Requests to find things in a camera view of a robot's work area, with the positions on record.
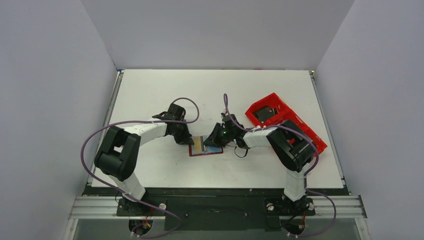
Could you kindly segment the red plastic divided tray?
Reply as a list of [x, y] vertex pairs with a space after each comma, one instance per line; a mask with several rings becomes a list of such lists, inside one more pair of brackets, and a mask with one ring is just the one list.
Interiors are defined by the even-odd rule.
[[[264, 123], [260, 123], [253, 113], [264, 106], [277, 108], [278, 114]], [[291, 120], [303, 131], [316, 145], [321, 154], [328, 145], [310, 128], [276, 93], [271, 93], [264, 98], [254, 102], [245, 112], [245, 116], [254, 126], [271, 126], [281, 124], [283, 121]]]

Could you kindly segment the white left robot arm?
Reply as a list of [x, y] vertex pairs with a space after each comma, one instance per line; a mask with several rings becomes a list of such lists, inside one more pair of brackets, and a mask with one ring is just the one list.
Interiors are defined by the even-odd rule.
[[124, 128], [111, 126], [94, 158], [95, 167], [123, 190], [126, 199], [132, 202], [142, 200], [147, 191], [134, 173], [139, 148], [165, 136], [173, 136], [178, 145], [192, 145], [194, 142], [185, 115], [182, 106], [171, 103], [167, 111], [152, 116], [146, 123]]

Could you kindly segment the aluminium frame rail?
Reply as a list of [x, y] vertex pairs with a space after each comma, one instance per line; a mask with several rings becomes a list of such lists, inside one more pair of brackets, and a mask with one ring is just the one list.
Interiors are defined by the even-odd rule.
[[[345, 196], [311, 196], [314, 209], [307, 213], [312, 218], [357, 219], [367, 218], [366, 210], [359, 195]], [[74, 200], [70, 220], [80, 219], [164, 219], [165, 211], [179, 215], [181, 218], [189, 217], [198, 213], [237, 213], [243, 217], [249, 217], [254, 212], [259, 214], [270, 214], [272, 216], [283, 216], [279, 206], [282, 199], [268, 200], [263, 197], [165, 197], [156, 199], [155, 204], [159, 209], [153, 213], [141, 209], [131, 210], [124, 206], [120, 198], [113, 196], [80, 196]]]

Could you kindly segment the red leather card holder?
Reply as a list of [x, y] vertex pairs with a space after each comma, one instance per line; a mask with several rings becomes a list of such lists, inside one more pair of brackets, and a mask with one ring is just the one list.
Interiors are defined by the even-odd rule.
[[[202, 136], [203, 136], [203, 143], [204, 143], [204, 140], [206, 140], [208, 135], [202, 135]], [[188, 154], [189, 154], [190, 157], [217, 155], [217, 154], [223, 154], [224, 153], [224, 149], [222, 147], [213, 147], [213, 146], [204, 145], [204, 152], [200, 153], [200, 154], [193, 153], [192, 148], [193, 148], [193, 144], [190, 144], [188, 146]]]

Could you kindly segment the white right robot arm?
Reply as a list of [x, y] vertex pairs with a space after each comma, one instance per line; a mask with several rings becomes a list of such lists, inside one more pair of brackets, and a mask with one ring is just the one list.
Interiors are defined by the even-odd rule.
[[230, 142], [245, 150], [272, 148], [286, 168], [284, 196], [298, 202], [307, 195], [306, 174], [318, 149], [292, 120], [285, 120], [279, 125], [245, 128], [234, 114], [224, 115], [203, 143], [223, 148]]

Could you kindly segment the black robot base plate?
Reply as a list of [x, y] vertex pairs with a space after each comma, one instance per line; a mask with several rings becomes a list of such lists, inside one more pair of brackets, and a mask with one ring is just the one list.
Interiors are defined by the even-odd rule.
[[148, 188], [142, 198], [168, 215], [122, 197], [117, 200], [116, 215], [129, 217], [131, 226], [164, 217], [164, 230], [182, 224], [181, 231], [244, 231], [263, 229], [280, 231], [281, 225], [304, 229], [304, 218], [315, 216], [311, 198], [292, 203], [281, 188]]

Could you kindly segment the black card in tray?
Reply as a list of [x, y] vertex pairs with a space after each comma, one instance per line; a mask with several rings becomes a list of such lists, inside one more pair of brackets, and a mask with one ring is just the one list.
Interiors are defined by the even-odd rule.
[[264, 106], [253, 113], [253, 116], [260, 122], [265, 123], [272, 117], [278, 114], [277, 108], [271, 108], [269, 106]]

